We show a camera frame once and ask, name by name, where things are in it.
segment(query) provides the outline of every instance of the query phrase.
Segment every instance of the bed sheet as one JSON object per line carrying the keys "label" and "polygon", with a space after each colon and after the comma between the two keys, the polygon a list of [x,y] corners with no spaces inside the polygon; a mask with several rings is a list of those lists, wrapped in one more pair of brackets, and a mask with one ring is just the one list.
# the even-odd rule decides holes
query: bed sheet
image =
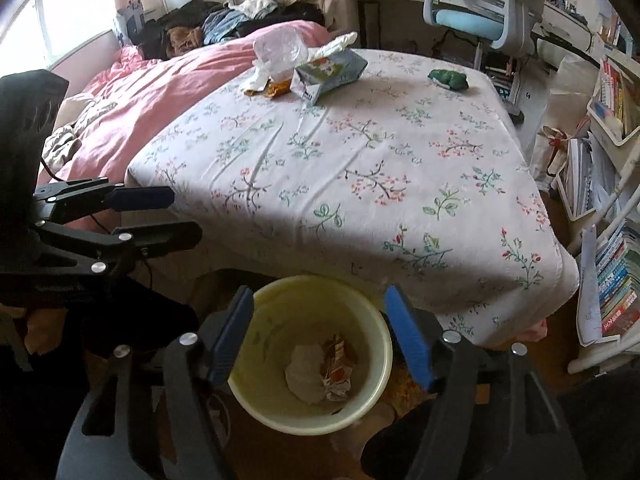
{"label": "bed sheet", "polygon": [[[169,61],[145,60],[135,46],[122,49],[118,61],[84,90],[118,105],[85,129],[79,137],[82,146],[58,177],[77,180],[107,176],[110,182],[123,182],[127,165],[146,143],[203,97],[249,69],[255,59],[255,38],[284,26],[294,27],[308,46],[321,46],[331,39],[321,25],[295,21],[265,27],[245,38],[199,48]],[[108,228],[119,224],[114,214],[97,217]],[[74,222],[73,226],[96,228],[90,219]]]}
{"label": "bed sheet", "polygon": [[172,214],[204,231],[163,272],[317,273],[378,297],[399,283],[477,344],[553,313],[574,294],[577,266],[489,79],[464,69],[470,88],[456,93],[427,74],[458,66],[358,52],[362,78],[315,107],[245,97],[245,74],[140,151],[127,184],[171,186]]}

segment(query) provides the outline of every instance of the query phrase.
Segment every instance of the mattress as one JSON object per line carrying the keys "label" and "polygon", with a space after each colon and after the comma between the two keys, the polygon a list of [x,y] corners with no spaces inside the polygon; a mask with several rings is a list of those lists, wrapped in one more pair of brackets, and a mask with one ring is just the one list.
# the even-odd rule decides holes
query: mattress
{"label": "mattress", "polygon": [[[154,265],[178,280],[235,267],[322,274],[414,306],[476,344],[557,310],[578,270],[558,243],[489,79],[410,54],[359,50],[361,79],[307,107],[295,95],[212,92],[132,160],[128,186],[170,186],[171,218],[204,240]],[[427,78],[463,70],[453,92]],[[161,220],[145,213],[127,222]]]}

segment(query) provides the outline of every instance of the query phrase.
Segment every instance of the floral pattern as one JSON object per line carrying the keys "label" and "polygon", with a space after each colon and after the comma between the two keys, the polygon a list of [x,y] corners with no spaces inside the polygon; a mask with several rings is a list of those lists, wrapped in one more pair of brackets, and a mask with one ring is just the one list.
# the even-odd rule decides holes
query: floral pattern
{"label": "floral pattern", "polygon": [[260,263],[256,272],[324,274],[379,293],[399,283],[478,344],[551,314],[574,292],[575,263],[489,82],[468,70],[473,91],[452,92],[426,78],[447,63],[361,54],[360,80],[314,107],[293,94],[244,96],[241,75],[138,153],[129,184],[170,186],[171,210],[206,235],[189,265],[163,270],[190,280],[228,267],[230,251]]}

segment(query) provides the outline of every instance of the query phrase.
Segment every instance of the green object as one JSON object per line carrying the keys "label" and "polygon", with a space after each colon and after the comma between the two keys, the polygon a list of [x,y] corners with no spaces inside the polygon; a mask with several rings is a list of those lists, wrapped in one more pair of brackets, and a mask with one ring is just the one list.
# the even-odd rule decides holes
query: green object
{"label": "green object", "polygon": [[469,83],[466,82],[466,74],[456,72],[455,70],[431,70],[431,72],[429,72],[429,79],[433,79],[446,89],[457,92],[469,88]]}

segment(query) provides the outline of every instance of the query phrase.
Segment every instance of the pink sheet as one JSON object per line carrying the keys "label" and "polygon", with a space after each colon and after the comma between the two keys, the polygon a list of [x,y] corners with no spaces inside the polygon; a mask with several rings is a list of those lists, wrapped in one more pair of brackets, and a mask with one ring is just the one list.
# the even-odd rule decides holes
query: pink sheet
{"label": "pink sheet", "polygon": [[[295,27],[307,46],[331,40],[324,27],[313,22],[279,23],[246,38],[212,45],[169,61],[144,60],[136,47],[120,51],[120,61],[99,73],[86,87],[118,106],[91,124],[81,135],[82,147],[58,172],[63,180],[108,176],[123,182],[134,156],[164,127],[203,97],[248,70],[255,59],[254,40],[272,28]],[[107,228],[118,219],[101,215]],[[93,221],[74,227],[95,230]]]}

